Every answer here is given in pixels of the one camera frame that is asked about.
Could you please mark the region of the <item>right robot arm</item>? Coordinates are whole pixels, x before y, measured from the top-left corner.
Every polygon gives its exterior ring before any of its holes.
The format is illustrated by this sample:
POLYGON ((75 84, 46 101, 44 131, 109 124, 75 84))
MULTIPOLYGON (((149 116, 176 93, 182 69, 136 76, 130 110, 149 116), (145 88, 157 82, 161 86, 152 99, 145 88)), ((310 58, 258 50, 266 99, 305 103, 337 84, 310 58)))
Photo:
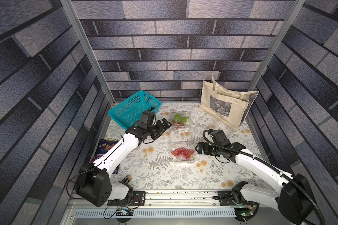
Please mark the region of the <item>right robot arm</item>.
POLYGON ((255 173, 270 189, 251 185, 241 181, 235 185, 229 196, 218 196, 218 200, 233 202, 236 205, 254 203, 268 206, 279 211, 288 221, 295 225, 310 224, 307 217, 314 212, 321 225, 324 216, 319 209, 308 179, 301 174, 293 175, 255 156, 239 142, 231 143, 222 130, 206 129, 202 133, 204 142, 199 142, 195 151, 200 155, 222 156, 234 164, 255 173))

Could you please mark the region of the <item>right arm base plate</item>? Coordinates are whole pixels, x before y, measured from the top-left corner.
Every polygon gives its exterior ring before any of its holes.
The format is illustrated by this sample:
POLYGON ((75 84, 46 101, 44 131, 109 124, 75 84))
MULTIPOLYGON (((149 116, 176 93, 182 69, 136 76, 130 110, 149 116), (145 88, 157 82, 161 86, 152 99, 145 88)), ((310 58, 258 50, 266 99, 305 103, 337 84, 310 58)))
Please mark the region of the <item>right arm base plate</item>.
POLYGON ((244 197, 238 192, 231 190, 222 190, 217 192, 217 200, 219 201, 221 206, 254 206, 255 202, 249 202, 244 199, 244 197))

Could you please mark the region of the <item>clear clamshell container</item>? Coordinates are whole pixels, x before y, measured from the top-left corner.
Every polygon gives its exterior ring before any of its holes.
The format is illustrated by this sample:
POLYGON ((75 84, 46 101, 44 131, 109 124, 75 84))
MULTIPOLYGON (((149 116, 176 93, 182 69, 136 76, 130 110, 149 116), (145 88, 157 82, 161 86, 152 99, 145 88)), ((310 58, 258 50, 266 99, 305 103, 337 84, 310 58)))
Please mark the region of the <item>clear clamshell container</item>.
POLYGON ((189 129, 182 129, 182 130, 174 130, 170 133, 169 136, 169 145, 170 145, 170 151, 169 156, 171 158, 171 161, 174 163, 193 163, 196 161, 198 153, 196 152, 195 144, 194 144, 194 137, 192 135, 192 132, 189 129), (188 148, 195 151, 194 160, 192 161, 174 161, 173 156, 171 152, 177 148, 188 148))
POLYGON ((192 117, 188 111, 171 112, 170 122, 175 130, 187 129, 192 125, 192 117))

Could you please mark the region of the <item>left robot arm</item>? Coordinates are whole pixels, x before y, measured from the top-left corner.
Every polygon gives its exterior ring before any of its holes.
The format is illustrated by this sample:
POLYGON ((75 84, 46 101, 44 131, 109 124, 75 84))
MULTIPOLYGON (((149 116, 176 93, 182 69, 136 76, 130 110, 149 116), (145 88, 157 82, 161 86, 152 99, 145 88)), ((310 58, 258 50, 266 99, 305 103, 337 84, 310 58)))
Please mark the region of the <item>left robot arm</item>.
POLYGON ((125 157, 150 137, 154 142, 170 127, 165 118, 156 119, 156 114, 144 111, 139 121, 129 127, 122 138, 103 156, 92 163, 81 166, 75 192, 97 207, 107 201, 121 201, 129 204, 133 199, 133 188, 128 178, 111 183, 110 178, 125 157))

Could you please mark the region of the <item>green grape bunch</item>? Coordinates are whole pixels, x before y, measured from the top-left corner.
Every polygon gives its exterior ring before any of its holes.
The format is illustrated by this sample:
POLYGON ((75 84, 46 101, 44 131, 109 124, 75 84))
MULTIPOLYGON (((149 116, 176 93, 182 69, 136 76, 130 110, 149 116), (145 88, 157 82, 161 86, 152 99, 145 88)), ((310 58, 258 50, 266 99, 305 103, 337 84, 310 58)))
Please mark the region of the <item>green grape bunch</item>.
POLYGON ((189 121, 189 116, 186 116, 186 115, 182 115, 180 113, 176 113, 173 117, 173 121, 181 121, 181 122, 184 122, 184 123, 187 123, 189 121))

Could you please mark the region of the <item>teal plastic basket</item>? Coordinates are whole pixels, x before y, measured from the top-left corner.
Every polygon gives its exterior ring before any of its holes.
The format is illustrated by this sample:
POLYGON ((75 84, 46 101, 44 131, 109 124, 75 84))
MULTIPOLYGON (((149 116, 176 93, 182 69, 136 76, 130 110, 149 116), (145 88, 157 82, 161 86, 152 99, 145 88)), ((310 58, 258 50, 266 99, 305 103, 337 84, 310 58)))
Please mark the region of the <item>teal plastic basket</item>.
POLYGON ((138 91, 110 109, 108 115, 119 126, 127 129, 140 119, 144 111, 152 109, 153 113, 157 113, 161 105, 162 102, 151 94, 145 91, 138 91))

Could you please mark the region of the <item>red grape bunch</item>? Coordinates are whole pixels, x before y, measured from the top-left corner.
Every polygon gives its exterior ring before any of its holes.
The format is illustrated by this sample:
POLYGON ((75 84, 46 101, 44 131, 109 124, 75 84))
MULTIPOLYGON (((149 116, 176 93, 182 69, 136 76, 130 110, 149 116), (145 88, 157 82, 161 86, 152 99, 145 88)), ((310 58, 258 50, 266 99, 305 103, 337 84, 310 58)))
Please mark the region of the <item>red grape bunch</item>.
POLYGON ((171 152, 174 161, 192 161, 195 151, 188 148, 177 148, 171 152))
POLYGON ((183 128, 186 127, 186 124, 184 122, 172 122, 172 126, 175 128, 183 128))

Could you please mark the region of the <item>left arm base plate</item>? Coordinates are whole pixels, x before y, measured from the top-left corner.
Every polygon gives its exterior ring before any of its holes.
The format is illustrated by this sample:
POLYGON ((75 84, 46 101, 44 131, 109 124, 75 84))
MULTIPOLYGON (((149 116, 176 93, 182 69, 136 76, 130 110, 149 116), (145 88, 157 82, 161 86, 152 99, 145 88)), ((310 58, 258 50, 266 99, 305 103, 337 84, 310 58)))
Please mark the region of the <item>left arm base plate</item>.
POLYGON ((123 200, 108 200, 108 206, 116 206, 116 205, 126 205, 126 206, 134 206, 141 207, 145 205, 146 192, 145 191, 130 191, 123 200))

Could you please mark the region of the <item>clear clamshell container front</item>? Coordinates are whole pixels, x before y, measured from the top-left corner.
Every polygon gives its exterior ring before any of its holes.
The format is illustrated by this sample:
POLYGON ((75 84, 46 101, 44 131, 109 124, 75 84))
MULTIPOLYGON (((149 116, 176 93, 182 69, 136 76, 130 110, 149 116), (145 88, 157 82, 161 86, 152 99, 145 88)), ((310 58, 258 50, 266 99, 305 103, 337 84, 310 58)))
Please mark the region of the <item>clear clamshell container front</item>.
POLYGON ((187 129, 192 125, 192 117, 188 111, 171 112, 170 122, 175 130, 187 129))

